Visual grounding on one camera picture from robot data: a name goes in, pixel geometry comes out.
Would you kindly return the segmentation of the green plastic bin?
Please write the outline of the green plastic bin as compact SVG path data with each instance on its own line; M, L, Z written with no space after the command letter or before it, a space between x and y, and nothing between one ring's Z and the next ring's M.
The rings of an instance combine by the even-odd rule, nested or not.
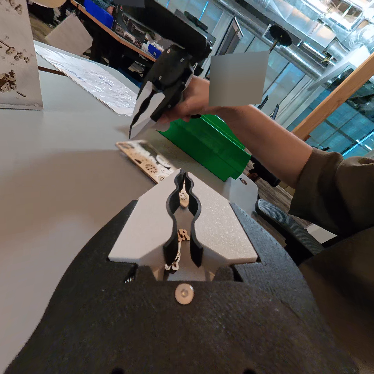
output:
M178 119L170 123L168 130L159 133L222 181L230 177L238 179L251 158L228 125L216 115L202 115L189 122Z

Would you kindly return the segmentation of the person's right forearm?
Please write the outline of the person's right forearm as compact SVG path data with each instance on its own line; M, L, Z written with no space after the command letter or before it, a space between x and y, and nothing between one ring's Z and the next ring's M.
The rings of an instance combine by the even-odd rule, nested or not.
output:
M217 115L269 172L296 189L312 147L253 105L207 107L201 114Z

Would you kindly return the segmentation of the wooden beam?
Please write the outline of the wooden beam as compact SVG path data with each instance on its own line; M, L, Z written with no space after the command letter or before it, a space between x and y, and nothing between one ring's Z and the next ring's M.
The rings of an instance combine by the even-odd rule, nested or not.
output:
M358 66L337 88L330 93L313 110L292 133L303 141L310 137L310 133L317 128L327 117L348 100L374 75L374 54L372 53Z

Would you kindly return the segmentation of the grey desk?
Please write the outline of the grey desk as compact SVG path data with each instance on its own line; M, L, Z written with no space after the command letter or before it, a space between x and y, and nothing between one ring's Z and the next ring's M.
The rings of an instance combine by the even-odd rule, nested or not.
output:
M162 292L172 285L148 268L127 284L131 264L108 254L124 226L125 205L155 185L119 151L115 125L69 78L42 73L42 112L1 112L1 372L25 348L49 309L62 340L99 338L145 347L141 309L166 322Z

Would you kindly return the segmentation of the white paper sheet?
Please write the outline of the white paper sheet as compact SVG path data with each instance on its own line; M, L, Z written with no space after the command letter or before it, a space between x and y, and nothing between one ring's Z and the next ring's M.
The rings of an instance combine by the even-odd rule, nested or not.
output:
M105 69L87 59L34 46L37 54L118 115L133 115L136 94Z

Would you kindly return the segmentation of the person's right hand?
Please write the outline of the person's right hand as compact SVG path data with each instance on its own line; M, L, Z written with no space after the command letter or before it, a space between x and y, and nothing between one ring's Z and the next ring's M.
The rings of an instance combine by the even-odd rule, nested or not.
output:
M214 115L216 108L209 107L209 81L200 77L192 77L188 87L183 91L182 101L174 108L167 110L157 121L167 124L177 119L189 121L193 115Z

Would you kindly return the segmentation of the grey mesh office chair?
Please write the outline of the grey mesh office chair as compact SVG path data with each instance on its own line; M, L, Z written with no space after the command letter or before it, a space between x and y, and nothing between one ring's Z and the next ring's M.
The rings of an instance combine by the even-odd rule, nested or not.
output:
M258 199L255 212L285 238L285 251L296 265L325 250L306 229L274 204Z

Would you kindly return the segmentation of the wooden gear parts sheet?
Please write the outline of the wooden gear parts sheet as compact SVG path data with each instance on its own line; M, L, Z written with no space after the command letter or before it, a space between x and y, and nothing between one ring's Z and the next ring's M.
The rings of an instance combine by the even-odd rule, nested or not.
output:
M176 170L175 166L146 140L116 142L115 146L156 184Z

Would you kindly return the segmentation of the cardboard panel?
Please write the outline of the cardboard panel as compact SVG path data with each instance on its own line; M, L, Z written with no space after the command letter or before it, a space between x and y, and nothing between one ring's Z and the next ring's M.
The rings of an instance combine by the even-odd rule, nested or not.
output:
M55 48L82 55L91 48L93 39L78 17L72 13L45 37L45 41Z

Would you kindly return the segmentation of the black framed screen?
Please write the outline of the black framed screen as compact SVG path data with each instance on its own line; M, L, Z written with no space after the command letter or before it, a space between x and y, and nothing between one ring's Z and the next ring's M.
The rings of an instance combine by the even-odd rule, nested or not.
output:
M241 27L236 17L233 17L229 26L227 27L227 30L225 31L215 56L232 54L242 38L243 32Z

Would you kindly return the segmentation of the small wooden piece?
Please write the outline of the small wooden piece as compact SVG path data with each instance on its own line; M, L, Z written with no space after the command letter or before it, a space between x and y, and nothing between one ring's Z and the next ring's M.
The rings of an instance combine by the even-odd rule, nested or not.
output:
M185 180L183 181L183 187L179 192L180 207L186 209L189 206L189 194L185 188Z

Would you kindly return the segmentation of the long wooden table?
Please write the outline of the long wooden table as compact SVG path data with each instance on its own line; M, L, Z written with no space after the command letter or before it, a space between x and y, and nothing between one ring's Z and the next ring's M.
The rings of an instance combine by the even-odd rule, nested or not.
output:
M152 62L156 61L156 58L152 54L148 53L146 50L138 48L136 45L134 45L130 41L116 34L111 28L106 27L103 23L97 20L93 15L87 12L86 8L82 4L74 0L71 0L70 3L76 8L76 10L79 13L84 14L87 18L89 18L92 22L94 22L101 30L107 33L112 39L116 40L121 45L125 46L126 48L135 51L139 55L143 56L144 59L150 60Z

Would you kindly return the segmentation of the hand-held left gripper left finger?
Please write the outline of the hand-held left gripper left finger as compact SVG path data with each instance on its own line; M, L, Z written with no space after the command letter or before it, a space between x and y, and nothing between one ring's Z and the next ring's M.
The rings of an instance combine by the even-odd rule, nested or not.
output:
M185 171L177 169L139 197L108 255L110 261L149 267L171 264L177 246L174 214L184 176Z

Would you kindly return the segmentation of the model kit box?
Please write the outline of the model kit box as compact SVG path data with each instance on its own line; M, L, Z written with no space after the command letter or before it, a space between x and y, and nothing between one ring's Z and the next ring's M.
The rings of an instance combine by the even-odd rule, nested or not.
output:
M143 26L136 23L124 13L117 14L112 30L140 49L147 34L147 30Z

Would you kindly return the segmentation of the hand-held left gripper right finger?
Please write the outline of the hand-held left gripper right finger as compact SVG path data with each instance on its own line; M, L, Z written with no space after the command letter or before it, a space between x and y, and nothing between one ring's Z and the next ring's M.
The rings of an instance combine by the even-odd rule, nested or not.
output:
M258 255L232 204L192 173L184 176L193 215L190 255L197 267L254 263Z

